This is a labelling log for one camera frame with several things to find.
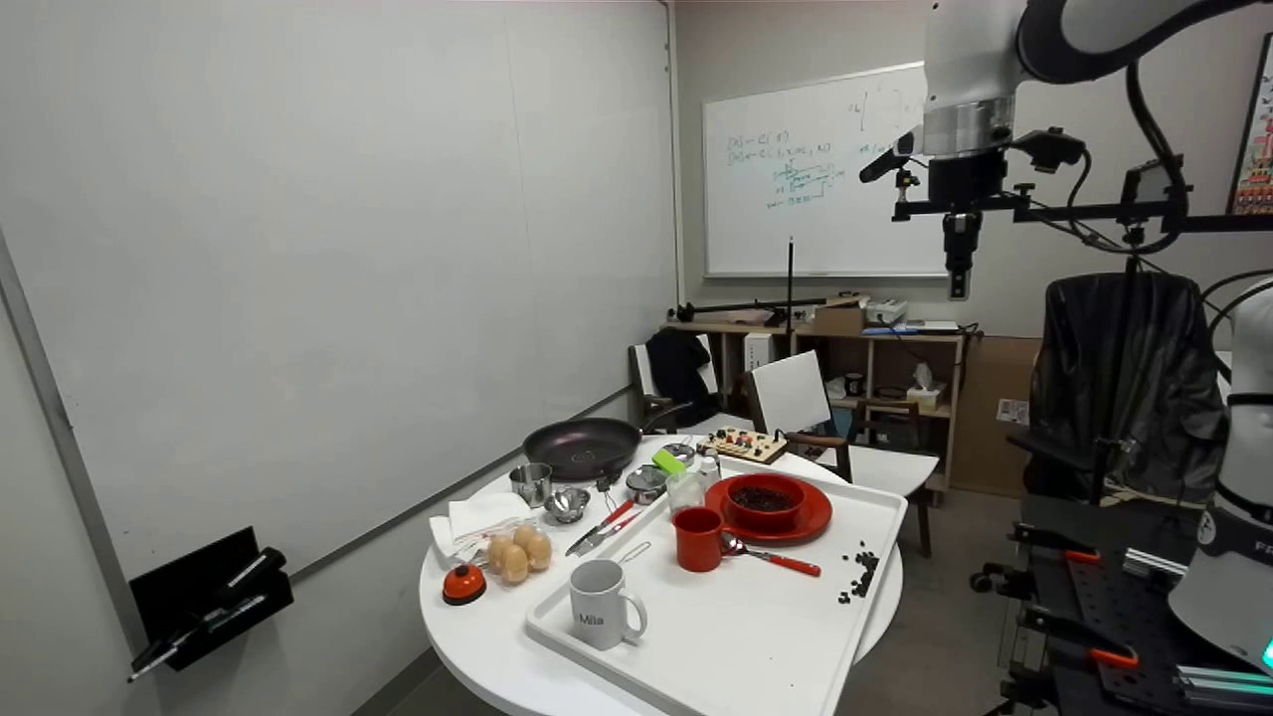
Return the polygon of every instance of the white mug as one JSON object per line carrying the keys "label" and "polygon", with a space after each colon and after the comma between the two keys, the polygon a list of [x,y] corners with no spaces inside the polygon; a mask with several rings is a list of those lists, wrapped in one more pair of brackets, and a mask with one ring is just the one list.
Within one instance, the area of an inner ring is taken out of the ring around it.
{"label": "white mug", "polygon": [[623,596],[623,571],[618,563],[584,563],[568,573],[568,612],[573,632],[593,647],[635,643],[647,626],[645,604]]}

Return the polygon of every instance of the office chair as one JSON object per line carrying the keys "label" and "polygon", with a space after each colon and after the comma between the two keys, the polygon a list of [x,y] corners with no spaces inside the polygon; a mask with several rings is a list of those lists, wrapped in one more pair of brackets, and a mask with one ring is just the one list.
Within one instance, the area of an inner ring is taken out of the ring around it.
{"label": "office chair", "polygon": [[1110,487],[1196,503],[1227,449],[1200,296],[1178,276],[1050,283],[1032,385],[1025,491],[1102,503]]}
{"label": "office chair", "polygon": [[635,402],[645,434],[717,434],[751,430],[751,417],[721,406],[711,339],[691,329],[660,329],[633,345]]}
{"label": "office chair", "polygon": [[757,414],[764,430],[778,430],[797,454],[832,466],[851,487],[873,487],[910,503],[920,516],[920,552],[932,552],[932,491],[940,458],[851,445],[832,430],[832,402],[821,357],[810,350],[751,369]]}

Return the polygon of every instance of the black frying pan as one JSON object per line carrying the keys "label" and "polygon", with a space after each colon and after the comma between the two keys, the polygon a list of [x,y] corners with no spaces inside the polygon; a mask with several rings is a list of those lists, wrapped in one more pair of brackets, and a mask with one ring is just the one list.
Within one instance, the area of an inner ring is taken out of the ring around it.
{"label": "black frying pan", "polygon": [[576,417],[534,430],[520,454],[550,480],[610,487],[630,470],[635,443],[641,434],[630,421]]}

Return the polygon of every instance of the whiteboard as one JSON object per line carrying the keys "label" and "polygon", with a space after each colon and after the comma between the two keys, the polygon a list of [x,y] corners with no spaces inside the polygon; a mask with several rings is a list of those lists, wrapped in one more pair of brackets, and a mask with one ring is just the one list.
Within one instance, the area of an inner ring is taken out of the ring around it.
{"label": "whiteboard", "polygon": [[940,279],[934,219],[890,222],[890,179],[858,185],[923,116],[923,67],[899,63],[704,108],[710,276]]}
{"label": "whiteboard", "polygon": [[672,303],[654,0],[0,10],[0,227],[127,576],[305,571],[630,385]]}

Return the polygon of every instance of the cabinet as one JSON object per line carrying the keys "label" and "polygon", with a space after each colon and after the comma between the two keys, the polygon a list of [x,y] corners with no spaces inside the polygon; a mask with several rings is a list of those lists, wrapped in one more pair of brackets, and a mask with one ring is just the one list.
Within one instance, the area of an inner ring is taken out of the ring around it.
{"label": "cabinet", "polygon": [[[721,380],[721,402],[735,414],[751,414],[749,400],[749,344],[768,344],[768,350],[817,350],[826,381],[826,402],[836,411],[836,430],[857,443],[916,449],[940,458],[934,491],[948,491],[960,438],[960,392],[961,392],[961,336],[836,336],[797,328],[739,328],[739,321],[672,321],[676,329],[710,336],[711,361]],[[916,369],[940,385],[940,396],[916,396]]]}

